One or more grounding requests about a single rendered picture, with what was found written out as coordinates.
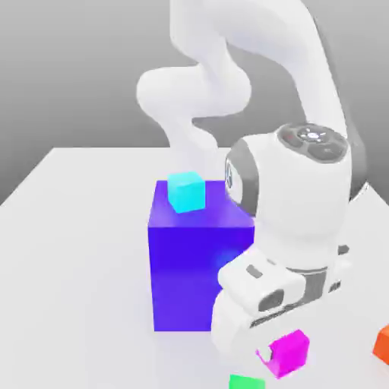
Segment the small green cube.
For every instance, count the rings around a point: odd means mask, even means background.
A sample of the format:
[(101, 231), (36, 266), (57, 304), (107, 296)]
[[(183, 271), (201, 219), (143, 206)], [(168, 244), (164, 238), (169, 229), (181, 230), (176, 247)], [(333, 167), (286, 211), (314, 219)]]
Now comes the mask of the small green cube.
[(265, 381), (243, 375), (230, 375), (229, 389), (265, 389)]

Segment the small cyan cube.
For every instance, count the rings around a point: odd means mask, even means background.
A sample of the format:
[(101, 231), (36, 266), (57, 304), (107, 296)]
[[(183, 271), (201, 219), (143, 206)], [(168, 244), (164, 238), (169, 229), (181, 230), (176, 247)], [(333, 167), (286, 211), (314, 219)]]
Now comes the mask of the small cyan cube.
[(205, 208), (206, 185), (196, 172), (179, 172), (169, 175), (167, 193), (168, 201), (176, 213)]

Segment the small orange cube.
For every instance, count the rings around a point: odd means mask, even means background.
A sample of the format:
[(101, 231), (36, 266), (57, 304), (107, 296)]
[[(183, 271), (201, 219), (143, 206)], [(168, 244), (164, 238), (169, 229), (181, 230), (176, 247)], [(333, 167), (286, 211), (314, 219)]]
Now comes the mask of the small orange cube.
[(389, 365), (389, 324), (378, 332), (373, 354), (386, 365)]

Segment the small magenta cube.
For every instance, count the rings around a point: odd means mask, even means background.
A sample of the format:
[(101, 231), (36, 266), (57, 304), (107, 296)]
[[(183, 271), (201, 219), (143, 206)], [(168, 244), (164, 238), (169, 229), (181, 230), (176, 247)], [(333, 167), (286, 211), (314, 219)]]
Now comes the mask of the small magenta cube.
[(309, 345), (310, 339), (301, 330), (295, 330), (268, 345), (273, 352), (269, 362), (261, 359), (258, 349), (255, 353), (274, 377), (280, 379), (303, 367), (307, 360)]

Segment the large purple box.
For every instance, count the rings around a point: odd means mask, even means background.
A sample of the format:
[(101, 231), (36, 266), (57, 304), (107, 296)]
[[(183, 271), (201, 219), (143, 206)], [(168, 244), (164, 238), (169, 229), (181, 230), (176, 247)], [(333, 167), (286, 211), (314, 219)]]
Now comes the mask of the large purple box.
[(188, 213), (174, 211), (158, 181), (147, 229), (154, 329), (210, 331), (218, 271), (253, 243), (252, 218), (222, 181), (208, 181), (206, 207)]

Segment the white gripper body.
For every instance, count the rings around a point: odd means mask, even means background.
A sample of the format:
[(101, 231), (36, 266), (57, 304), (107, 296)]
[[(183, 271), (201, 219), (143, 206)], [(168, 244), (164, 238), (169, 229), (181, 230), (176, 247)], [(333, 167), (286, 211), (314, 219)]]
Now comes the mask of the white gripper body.
[(298, 312), (283, 309), (255, 317), (223, 289), (213, 305), (210, 335), (220, 354), (231, 359), (236, 354), (246, 358), (260, 346), (270, 345), (298, 327)]

